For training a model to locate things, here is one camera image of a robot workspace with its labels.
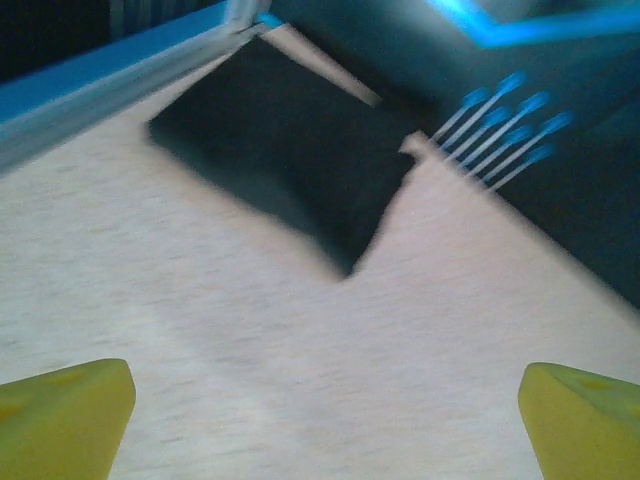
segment blue edge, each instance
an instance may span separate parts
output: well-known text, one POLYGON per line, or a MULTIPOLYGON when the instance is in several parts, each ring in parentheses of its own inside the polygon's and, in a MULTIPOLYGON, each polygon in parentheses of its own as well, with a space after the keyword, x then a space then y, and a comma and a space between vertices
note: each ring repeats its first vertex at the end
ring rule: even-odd
MULTIPOLYGON (((599 9, 499 25, 472 0, 424 0, 465 32, 480 48, 640 32, 640 8, 599 9)), ((0 125, 106 78, 189 38, 222 25, 226 1, 110 44, 94 52, 0 85, 0 125)), ((282 22, 271 14, 260 21, 282 22)))

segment black square object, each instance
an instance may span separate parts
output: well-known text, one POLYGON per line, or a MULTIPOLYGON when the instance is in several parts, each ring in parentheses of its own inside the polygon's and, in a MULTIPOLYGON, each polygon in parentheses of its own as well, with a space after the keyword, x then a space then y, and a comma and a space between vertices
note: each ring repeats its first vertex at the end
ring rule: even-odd
POLYGON ((152 139, 233 175, 277 178, 350 274, 414 159, 413 126, 372 108, 256 38, 150 122, 152 139))

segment light wood table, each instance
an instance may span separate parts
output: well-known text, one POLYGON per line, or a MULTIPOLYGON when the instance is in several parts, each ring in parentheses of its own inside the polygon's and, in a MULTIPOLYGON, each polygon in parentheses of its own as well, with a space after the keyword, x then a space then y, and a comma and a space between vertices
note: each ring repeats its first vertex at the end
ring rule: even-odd
POLYGON ((128 360, 113 479, 535 480, 528 363, 640 383, 637 314, 420 139, 345 282, 182 169, 144 124, 211 68, 0 179, 0 383, 128 360))

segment wooden surface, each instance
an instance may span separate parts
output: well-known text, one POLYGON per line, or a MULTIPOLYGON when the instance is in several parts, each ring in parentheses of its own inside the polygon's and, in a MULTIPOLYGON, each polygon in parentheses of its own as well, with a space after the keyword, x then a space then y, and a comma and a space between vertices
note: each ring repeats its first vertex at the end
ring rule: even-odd
POLYGON ((528 363, 640 383, 640 318, 420 139, 345 282, 182 169, 144 122, 211 68, 0 179, 0 383, 128 360, 113 479, 536 480, 528 363))

